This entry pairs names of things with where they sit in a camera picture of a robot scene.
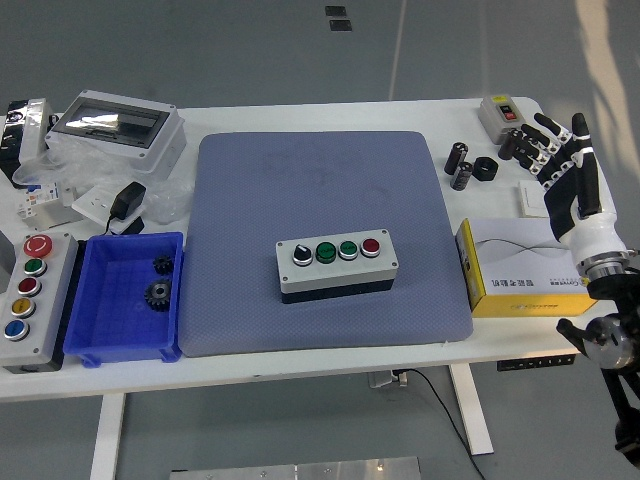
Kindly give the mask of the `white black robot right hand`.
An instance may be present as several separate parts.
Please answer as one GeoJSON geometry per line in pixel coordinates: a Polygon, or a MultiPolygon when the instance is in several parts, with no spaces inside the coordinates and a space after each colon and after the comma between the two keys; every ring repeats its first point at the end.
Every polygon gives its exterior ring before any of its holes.
{"type": "Polygon", "coordinates": [[[523,124],[510,137],[512,157],[544,190],[543,201],[555,239],[576,265],[598,255],[627,255],[617,234],[617,212],[581,113],[570,128],[542,114],[536,126],[523,124]]]}

